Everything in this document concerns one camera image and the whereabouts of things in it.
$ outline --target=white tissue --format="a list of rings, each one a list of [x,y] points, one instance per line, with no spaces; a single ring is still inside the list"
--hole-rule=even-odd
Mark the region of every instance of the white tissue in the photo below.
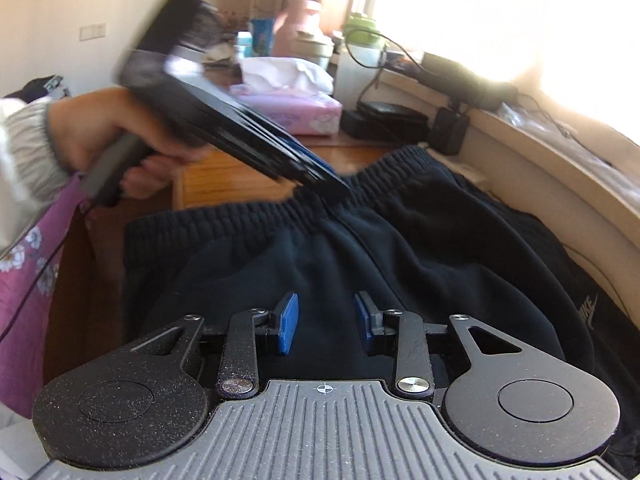
[[[294,57],[248,57],[240,60],[242,82],[256,94],[332,94],[334,78],[319,65]]]

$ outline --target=green lid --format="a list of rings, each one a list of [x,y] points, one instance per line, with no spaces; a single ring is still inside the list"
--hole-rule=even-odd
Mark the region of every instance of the green lid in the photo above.
[[[376,20],[367,17],[366,14],[352,12],[347,18],[347,21],[342,26],[342,34],[345,41],[347,40],[347,35],[355,28],[364,28],[373,32],[378,31]],[[382,48],[384,43],[385,40],[383,38],[364,31],[357,31],[353,34],[349,34],[349,44],[370,46],[372,48]]]

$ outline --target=elastic waistband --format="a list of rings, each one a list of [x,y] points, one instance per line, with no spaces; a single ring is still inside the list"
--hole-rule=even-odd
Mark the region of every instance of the elastic waistband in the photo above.
[[[415,178],[433,171],[440,179],[452,178],[426,150],[407,146],[383,155],[359,173],[346,177],[351,195],[328,206],[308,189],[295,190],[280,203],[229,203],[184,211],[167,211],[128,224],[125,233],[125,266],[144,266],[156,258],[193,251],[204,242],[239,235],[264,237],[283,227],[313,232],[318,220],[338,210],[375,206]]]

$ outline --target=white jacket sleeve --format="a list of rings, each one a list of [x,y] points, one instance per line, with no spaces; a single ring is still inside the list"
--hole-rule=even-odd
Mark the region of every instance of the white jacket sleeve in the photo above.
[[[49,101],[0,100],[0,259],[70,181],[46,131]]]

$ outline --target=black sweatpants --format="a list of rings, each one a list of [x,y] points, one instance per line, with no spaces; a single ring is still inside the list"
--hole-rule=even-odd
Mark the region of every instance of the black sweatpants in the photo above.
[[[224,324],[232,313],[300,298],[290,355],[260,376],[382,378],[392,360],[362,351],[353,295],[425,322],[468,314],[593,373],[623,419],[607,453],[640,470],[638,330],[536,218],[492,200],[403,148],[349,178],[327,206],[308,190],[279,204],[229,204],[154,215],[127,227],[125,310],[131,337],[185,314]]]

